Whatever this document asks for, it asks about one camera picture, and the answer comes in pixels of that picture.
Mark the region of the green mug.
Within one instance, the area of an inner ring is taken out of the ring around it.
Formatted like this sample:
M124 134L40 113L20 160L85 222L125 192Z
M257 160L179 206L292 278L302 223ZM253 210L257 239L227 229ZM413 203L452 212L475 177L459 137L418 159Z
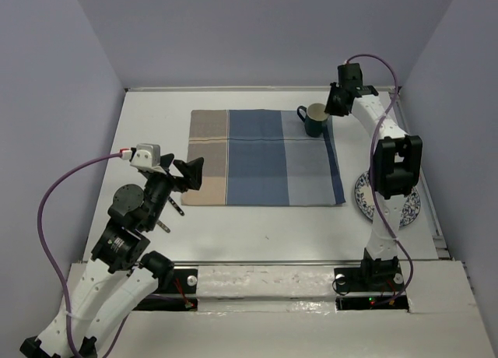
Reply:
M296 113L304 123L306 134L313 138L317 138L322 134L323 127L330 117L330 114L325 111L325 105L320 103L311 104L308 107L299 106Z

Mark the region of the blue and beige cloth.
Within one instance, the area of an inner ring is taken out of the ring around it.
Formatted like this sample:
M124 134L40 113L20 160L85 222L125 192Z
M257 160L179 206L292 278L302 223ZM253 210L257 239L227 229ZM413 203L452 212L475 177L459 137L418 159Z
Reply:
M188 159L203 158L202 186L189 206L336 206L345 192L333 124L313 138L294 111L191 112Z

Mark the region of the blue floral plate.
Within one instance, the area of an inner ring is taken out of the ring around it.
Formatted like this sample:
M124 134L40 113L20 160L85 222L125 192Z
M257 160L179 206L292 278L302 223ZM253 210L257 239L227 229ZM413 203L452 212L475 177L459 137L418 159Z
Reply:
M371 193L369 171L363 172L356 180L354 186L354 198L361 213L370 221L374 218L374 199ZM408 195L403 205L399 227L413 223L421 212L421 198L416 187Z

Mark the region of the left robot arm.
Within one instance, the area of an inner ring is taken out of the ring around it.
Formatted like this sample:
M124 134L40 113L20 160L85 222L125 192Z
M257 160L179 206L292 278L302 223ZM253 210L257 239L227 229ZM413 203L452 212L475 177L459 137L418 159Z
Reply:
M73 290L68 288L43 232L43 197L37 213L40 244L63 291L53 321L37 336L24 340L25 357L96 357L103 344L116 341L128 315L153 293L167 290L174 277L173 262L147 251L146 234L157 226L173 192L197 191L202 186L204 160L189 162L161 154L154 144L138 144L104 157L129 162L146 183L126 184L114 193L109 220L91 251L91 258Z

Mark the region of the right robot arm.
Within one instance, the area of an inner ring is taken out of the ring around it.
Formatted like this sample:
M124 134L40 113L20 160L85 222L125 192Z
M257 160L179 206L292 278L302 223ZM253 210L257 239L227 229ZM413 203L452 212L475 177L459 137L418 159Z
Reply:
M370 136L369 183L374 205L370 239L360 265L336 269L333 285L341 296L378 293L402 280L398 230L404 204L419 182L423 141L392 119L374 87L364 85L357 63L338 67L338 80L331 84L325 110L336 117L352 115Z

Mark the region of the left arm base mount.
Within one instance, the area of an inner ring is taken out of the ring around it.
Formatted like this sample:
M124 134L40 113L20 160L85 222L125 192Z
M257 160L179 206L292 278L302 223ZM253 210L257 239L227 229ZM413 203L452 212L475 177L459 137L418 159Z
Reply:
M141 300L133 311L196 311L198 308L197 285L197 268L175 268L171 280L162 280L159 287Z

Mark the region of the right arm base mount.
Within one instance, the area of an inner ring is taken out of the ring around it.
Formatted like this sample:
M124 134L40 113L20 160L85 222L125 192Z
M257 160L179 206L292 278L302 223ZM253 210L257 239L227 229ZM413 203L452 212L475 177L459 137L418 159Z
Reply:
M393 274L373 277L368 283L359 267L334 269L332 289L337 295L335 301L339 311L409 310L404 289L404 278L400 268Z

